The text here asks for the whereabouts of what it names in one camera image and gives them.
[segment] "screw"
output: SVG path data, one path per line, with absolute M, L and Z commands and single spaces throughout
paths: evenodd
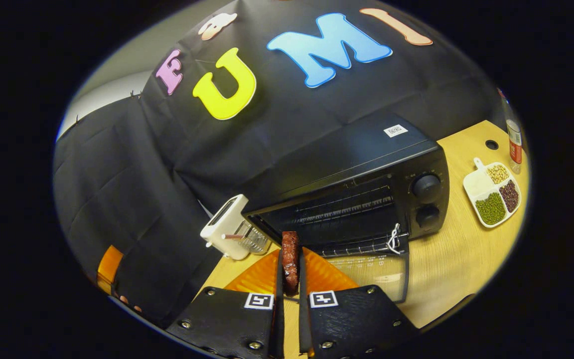
M 259 342 L 249 343 L 248 346 L 249 346 L 251 349 L 253 349 L 253 350 L 259 350 L 260 348 L 263 347 L 263 345 L 262 345 L 261 343 L 259 343 Z

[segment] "blue letter m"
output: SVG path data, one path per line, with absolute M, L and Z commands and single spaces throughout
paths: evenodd
M 361 63 L 370 63 L 393 53 L 391 48 L 376 43 L 360 29 L 348 22 L 341 13 L 328 13 L 316 19 L 322 37 L 283 32 L 269 41 L 269 50 L 280 50 L 291 57 L 305 72 L 305 85 L 317 88 L 333 79 L 335 70 L 321 66 L 313 56 L 325 59 L 342 68 L 350 68 L 351 60 L 344 45 L 355 52 L 355 59 Z

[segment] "sticker label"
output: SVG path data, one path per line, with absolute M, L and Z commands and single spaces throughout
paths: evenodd
M 511 154 L 511 159 L 515 161 L 515 163 L 517 164 L 522 163 L 522 146 L 516 145 L 515 143 L 513 143 L 513 141 L 511 141 L 509 152 Z
M 405 129 L 401 125 L 395 125 L 393 127 L 389 127 L 385 129 L 385 134 L 389 137 L 398 136 L 399 134 L 403 134 L 404 132 L 408 132 L 409 130 Z
M 333 291 L 311 292 L 309 294 L 309 303 L 312 308 L 335 307 L 338 305 Z
M 274 295 L 265 295 L 261 293 L 249 293 L 245 302 L 247 309 L 260 309 L 261 311 L 271 311 L 274 309 Z

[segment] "barcode label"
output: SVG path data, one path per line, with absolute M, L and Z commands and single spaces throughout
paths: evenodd
M 393 127 L 385 129 L 385 134 L 387 134 L 387 136 L 389 137 L 398 136 L 399 134 L 403 134 L 404 132 L 408 132 L 408 130 L 402 127 L 401 125 L 395 125 Z

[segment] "bottle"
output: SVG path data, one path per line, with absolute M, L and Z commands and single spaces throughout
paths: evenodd
M 501 89 L 497 89 L 499 95 L 502 96 L 502 109 L 504 110 L 504 119 L 506 120 L 506 127 L 508 129 L 508 153 L 511 157 L 509 167 L 515 174 L 519 174 L 522 170 L 522 131 L 517 124 L 515 112 L 508 104 L 508 100 Z

